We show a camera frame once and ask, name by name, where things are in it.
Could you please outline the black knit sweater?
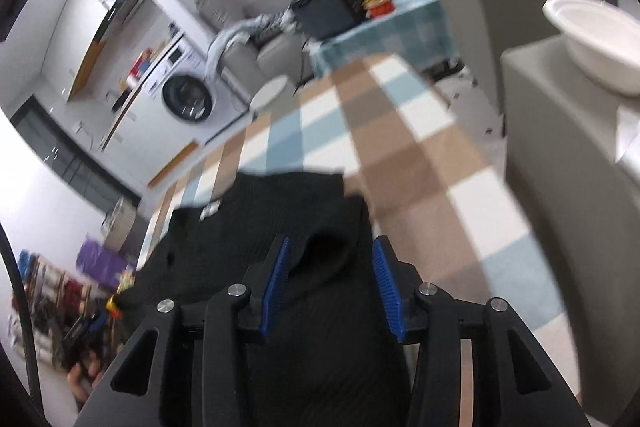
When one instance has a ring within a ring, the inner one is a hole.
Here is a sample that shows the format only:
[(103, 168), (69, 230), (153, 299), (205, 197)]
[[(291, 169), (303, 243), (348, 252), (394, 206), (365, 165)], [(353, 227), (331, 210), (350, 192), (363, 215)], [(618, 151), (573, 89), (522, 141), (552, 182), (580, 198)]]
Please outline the black knit sweater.
[(338, 174), (239, 173), (207, 213), (183, 206), (116, 307), (128, 329), (162, 299), (201, 303), (241, 283), (263, 426), (401, 426), (410, 383), (373, 270), (366, 201)]

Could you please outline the checkered table cloth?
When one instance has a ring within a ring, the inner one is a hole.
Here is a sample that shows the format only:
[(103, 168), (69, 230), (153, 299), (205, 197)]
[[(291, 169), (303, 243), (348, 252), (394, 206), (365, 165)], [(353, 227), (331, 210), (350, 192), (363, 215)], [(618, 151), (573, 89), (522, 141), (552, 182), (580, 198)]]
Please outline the checkered table cloth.
[(570, 322), (532, 225), (442, 95), (396, 55), (313, 81), (215, 142), (160, 193), (142, 255), (177, 207), (210, 202), (238, 171), (294, 170), (341, 173), (346, 191), (366, 199), (374, 231), (424, 280), (465, 300), (509, 301), (579, 390)]

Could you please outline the purple bag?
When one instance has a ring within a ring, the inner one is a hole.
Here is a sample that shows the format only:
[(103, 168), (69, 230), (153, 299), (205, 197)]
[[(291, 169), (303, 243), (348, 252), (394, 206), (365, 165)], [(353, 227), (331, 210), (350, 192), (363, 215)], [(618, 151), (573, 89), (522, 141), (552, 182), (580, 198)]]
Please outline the purple bag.
[(95, 239), (85, 239), (80, 246), (76, 269), (107, 291), (116, 291), (122, 274), (134, 272), (130, 263)]

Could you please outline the white round stool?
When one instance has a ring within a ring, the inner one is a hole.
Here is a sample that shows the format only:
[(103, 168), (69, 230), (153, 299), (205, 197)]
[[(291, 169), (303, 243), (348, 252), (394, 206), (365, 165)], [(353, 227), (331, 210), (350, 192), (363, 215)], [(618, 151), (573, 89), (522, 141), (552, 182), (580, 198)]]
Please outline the white round stool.
[(254, 113), (261, 112), (285, 91), (288, 85), (288, 76), (280, 75), (266, 82), (250, 100), (250, 110)]

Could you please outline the grey cabinet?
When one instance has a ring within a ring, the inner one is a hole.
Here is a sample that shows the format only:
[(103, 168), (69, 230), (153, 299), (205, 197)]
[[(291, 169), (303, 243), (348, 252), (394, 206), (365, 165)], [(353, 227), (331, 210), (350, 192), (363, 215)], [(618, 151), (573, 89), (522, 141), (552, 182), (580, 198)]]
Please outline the grey cabinet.
[(502, 54), (506, 172), (534, 210), (566, 302), (582, 404), (611, 426), (639, 422), (639, 187), (615, 162), (618, 111), (555, 36)]

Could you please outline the white washing machine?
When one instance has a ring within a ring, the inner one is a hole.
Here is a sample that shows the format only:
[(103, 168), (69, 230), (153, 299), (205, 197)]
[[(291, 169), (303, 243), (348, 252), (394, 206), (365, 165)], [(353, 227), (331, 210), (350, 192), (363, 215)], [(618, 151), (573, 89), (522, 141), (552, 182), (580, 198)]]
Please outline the white washing machine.
[(245, 102), (227, 80), (207, 78), (205, 66), (198, 49), (178, 36), (145, 72), (113, 138), (130, 144), (203, 145), (242, 118)]

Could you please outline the grey sofa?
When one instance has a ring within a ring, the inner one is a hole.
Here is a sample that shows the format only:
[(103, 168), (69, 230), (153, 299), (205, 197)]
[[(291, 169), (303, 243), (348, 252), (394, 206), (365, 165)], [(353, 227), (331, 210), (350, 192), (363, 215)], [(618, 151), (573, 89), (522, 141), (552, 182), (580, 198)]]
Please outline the grey sofa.
[(296, 34), (278, 35), (263, 46), (253, 41), (230, 43), (218, 72), (245, 103), (273, 78), (285, 75), (298, 86), (314, 77), (304, 38)]

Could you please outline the teal checkered side table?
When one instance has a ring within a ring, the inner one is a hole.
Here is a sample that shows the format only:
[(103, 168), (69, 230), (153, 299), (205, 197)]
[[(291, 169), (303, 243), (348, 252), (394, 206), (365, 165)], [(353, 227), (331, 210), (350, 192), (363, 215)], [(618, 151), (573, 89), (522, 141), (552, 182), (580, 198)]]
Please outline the teal checkered side table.
[(311, 69), (317, 78), (360, 58), (391, 53), (419, 72), (460, 57), (440, 0), (393, 0), (390, 14), (309, 43)]

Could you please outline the red bowl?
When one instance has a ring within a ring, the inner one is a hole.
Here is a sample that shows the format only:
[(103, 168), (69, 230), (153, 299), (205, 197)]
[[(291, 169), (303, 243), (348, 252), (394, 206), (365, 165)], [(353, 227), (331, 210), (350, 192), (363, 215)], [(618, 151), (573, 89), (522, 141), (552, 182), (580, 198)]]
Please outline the red bowl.
[(367, 18), (371, 20), (395, 11), (393, 0), (363, 0), (362, 8), (366, 11)]

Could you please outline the black box on side table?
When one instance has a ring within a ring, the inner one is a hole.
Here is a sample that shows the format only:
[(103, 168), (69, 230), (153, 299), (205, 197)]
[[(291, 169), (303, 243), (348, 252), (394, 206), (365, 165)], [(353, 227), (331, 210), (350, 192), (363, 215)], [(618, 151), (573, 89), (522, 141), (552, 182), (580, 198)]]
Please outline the black box on side table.
[(318, 41), (341, 35), (359, 23), (348, 0), (293, 0), (290, 9), (303, 32)]

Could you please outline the white kitchen cabinets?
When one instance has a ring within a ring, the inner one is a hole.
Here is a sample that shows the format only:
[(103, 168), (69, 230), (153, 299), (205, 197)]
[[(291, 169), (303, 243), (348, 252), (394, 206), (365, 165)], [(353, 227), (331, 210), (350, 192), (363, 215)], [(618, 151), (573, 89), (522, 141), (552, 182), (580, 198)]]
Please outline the white kitchen cabinets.
[(63, 0), (44, 52), (38, 102), (101, 167), (142, 193), (155, 172), (125, 138), (103, 146), (139, 55), (169, 42), (170, 18), (154, 0)]

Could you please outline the white basin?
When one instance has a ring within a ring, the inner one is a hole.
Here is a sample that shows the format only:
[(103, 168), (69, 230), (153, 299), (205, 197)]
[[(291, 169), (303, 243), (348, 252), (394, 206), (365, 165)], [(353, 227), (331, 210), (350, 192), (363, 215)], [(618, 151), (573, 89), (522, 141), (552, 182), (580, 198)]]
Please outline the white basin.
[(602, 0), (547, 0), (542, 12), (589, 78), (623, 96), (639, 95), (638, 20)]

